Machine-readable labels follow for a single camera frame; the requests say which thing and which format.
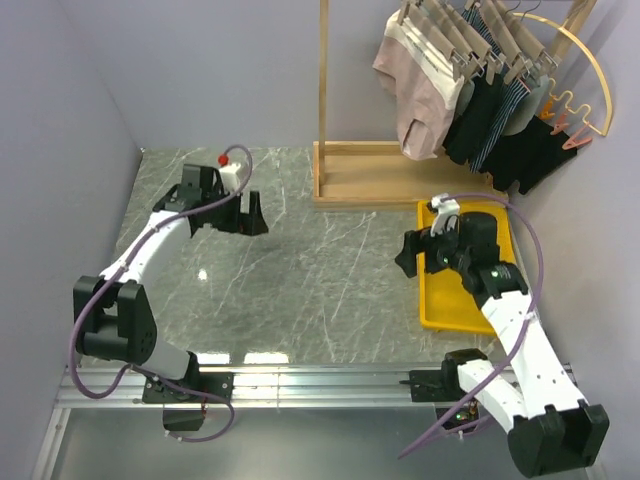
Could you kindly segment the beige clip hanger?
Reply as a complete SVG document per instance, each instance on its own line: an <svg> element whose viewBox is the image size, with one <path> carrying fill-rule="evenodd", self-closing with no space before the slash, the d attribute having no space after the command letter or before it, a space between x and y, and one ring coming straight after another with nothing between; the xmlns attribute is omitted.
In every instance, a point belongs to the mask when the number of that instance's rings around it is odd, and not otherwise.
<svg viewBox="0 0 640 480"><path fill-rule="evenodd" d="M435 1L428 1L428 4L435 9L435 16L425 13L420 7L420 1L404 1L398 22L403 24L408 19L422 36L452 64L454 78L468 80L476 67L476 59L471 45L445 13L443 7L437 6Z"/></svg>

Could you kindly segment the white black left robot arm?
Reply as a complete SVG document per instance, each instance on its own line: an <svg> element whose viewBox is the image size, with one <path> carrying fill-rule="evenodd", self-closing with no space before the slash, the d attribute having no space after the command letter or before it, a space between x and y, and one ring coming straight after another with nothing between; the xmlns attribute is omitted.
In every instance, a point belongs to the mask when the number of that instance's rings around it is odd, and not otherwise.
<svg viewBox="0 0 640 480"><path fill-rule="evenodd" d="M248 210L241 209L252 172L250 163L232 162L226 155L218 167L184 165L180 182L155 203L125 252L99 275L82 276L74 285L71 360L82 355L122 362L166 380L166 390L180 402L200 394L196 356L161 339L146 289L205 226L245 236L268 232L258 192L250 192Z"/></svg>

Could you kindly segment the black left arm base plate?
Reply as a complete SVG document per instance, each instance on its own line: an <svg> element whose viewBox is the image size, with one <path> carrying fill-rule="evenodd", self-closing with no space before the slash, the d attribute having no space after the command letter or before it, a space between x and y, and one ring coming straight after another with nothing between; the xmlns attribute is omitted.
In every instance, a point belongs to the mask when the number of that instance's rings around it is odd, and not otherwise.
<svg viewBox="0 0 640 480"><path fill-rule="evenodd" d="M194 385L174 381L179 388L167 386L162 381L147 379L142 402L144 404L180 404L207 403L209 397L220 397L221 401L229 402L232 397L234 375L231 372L201 373Z"/></svg>

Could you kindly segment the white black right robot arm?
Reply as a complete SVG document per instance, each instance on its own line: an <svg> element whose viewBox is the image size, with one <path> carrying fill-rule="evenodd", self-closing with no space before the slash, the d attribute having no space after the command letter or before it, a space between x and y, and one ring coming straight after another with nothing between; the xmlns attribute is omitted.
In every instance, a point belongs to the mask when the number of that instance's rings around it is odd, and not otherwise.
<svg viewBox="0 0 640 480"><path fill-rule="evenodd" d="M405 275L457 274L506 357L494 366L477 349L447 354L440 384L456 402L401 454L413 453L477 402L506 433L511 459L524 477L590 467L609 430L608 414L589 403L567 374L532 304L533 292L519 268L502 260L498 238L498 220L478 211L404 234L395 262Z"/></svg>

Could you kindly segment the pink and cream underwear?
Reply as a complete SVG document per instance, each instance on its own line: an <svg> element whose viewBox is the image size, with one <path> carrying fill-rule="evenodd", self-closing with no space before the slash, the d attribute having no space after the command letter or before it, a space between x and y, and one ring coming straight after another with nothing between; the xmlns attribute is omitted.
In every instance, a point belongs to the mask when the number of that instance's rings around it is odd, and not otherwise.
<svg viewBox="0 0 640 480"><path fill-rule="evenodd" d="M373 62L382 87L395 98L396 133L411 160L437 156L454 119L465 80L409 18L394 12Z"/></svg>

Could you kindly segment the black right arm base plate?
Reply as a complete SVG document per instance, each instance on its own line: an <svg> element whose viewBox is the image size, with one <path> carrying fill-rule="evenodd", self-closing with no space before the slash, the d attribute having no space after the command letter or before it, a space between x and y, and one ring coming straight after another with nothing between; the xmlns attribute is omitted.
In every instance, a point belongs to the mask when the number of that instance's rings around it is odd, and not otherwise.
<svg viewBox="0 0 640 480"><path fill-rule="evenodd" d="M411 370L399 384L409 388L413 403L446 403L461 400L476 385L486 386L487 377L482 374L479 380L471 381L471 387L463 387L461 365L454 365L439 370Z"/></svg>

